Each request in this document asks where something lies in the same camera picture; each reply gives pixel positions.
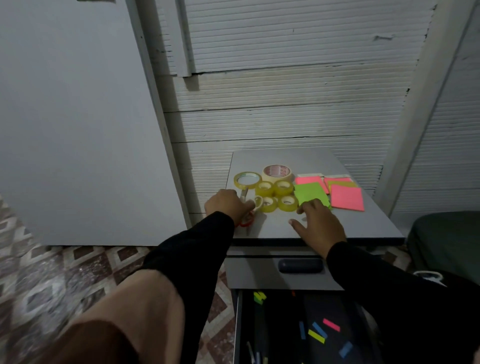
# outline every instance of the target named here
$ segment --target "yellow sticky note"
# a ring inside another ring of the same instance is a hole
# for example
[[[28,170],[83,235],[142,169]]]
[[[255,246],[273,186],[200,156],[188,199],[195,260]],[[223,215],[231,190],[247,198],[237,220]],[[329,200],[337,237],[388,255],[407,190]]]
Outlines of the yellow sticky note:
[[[318,182],[296,184],[293,193],[298,199],[299,205],[305,201],[311,201],[318,198],[324,206],[327,206],[328,208],[331,207],[327,194]]]
[[[325,344],[325,338],[323,336],[318,335],[316,332],[313,332],[312,330],[308,330],[308,334],[314,339],[317,339],[318,341],[320,341],[322,344]]]
[[[338,186],[345,186],[345,187],[358,187],[355,182],[347,182],[347,181],[328,181],[328,190],[332,191],[332,184],[336,184]]]

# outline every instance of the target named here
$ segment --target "diamond pattern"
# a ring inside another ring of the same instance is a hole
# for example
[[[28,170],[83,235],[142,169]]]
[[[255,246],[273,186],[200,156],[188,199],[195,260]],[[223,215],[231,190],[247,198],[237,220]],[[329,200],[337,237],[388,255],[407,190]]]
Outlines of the diamond pattern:
[[[41,246],[0,196],[0,364],[32,361],[68,322],[109,294],[151,247]],[[231,363],[235,320],[225,268],[197,363]]]

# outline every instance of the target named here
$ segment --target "blue sticky tab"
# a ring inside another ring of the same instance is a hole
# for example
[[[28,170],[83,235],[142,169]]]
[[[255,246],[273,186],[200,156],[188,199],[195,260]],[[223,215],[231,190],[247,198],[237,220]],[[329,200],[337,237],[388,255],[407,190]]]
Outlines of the blue sticky tab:
[[[303,321],[299,321],[300,325],[300,337],[302,340],[306,340],[307,337],[305,336],[305,326],[303,325]]]
[[[312,324],[312,326],[313,326],[313,328],[314,328],[315,330],[317,330],[317,332],[318,332],[320,335],[322,335],[325,339],[328,338],[327,333],[326,333],[325,331],[323,331],[323,329],[322,329],[320,326],[318,326],[318,324],[317,324],[316,322],[314,322],[314,323]]]
[[[352,348],[353,348],[352,343],[350,341],[347,341],[343,346],[343,348],[341,348],[338,353],[342,358],[345,358],[347,354],[350,352],[350,350],[352,350]]]

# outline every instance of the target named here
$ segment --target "drawer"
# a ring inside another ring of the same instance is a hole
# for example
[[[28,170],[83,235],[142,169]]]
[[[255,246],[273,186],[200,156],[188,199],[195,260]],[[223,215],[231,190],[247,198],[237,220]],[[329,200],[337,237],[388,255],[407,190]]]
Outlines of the drawer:
[[[321,271],[308,270],[310,260],[320,261]],[[299,267],[291,272],[282,272],[282,263]],[[228,287],[231,289],[275,290],[343,290],[332,278],[324,260],[314,256],[244,257],[229,256],[225,259]]]
[[[236,331],[233,364],[251,364],[247,342],[254,355],[261,353],[268,364],[381,364],[381,356],[360,306],[342,291],[263,290],[262,305],[253,300],[253,290],[235,290]],[[323,319],[340,326],[337,332]],[[300,324],[305,327],[305,340]],[[322,344],[308,335],[316,322],[327,333]],[[347,341],[353,348],[345,358],[339,354]]]

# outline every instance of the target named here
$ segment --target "brown fabric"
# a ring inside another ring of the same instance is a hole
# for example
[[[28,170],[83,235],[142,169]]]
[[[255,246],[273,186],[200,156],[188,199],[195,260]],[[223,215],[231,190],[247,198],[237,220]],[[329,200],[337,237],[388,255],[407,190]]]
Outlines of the brown fabric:
[[[50,348],[49,361],[41,363],[71,363],[66,360],[69,356],[66,354],[61,356],[64,350],[61,349],[60,342],[76,352],[81,347],[86,352],[107,351],[119,360],[121,355],[113,351],[119,349],[120,336],[111,336],[108,338],[110,341],[99,342],[88,338],[90,325],[99,321],[116,327],[127,338],[134,352],[138,354],[138,362],[142,364],[180,362],[185,325],[183,301],[174,285],[159,271],[142,269],[129,276],[115,291],[73,320],[72,326]],[[83,336],[80,334],[67,336],[73,329],[80,330]],[[59,351],[57,356],[54,354],[55,350]],[[81,362],[96,364],[101,361],[82,359]],[[124,362],[110,360],[102,363]]]
[[[38,364],[136,364],[138,355],[113,324],[90,321],[71,326]]]

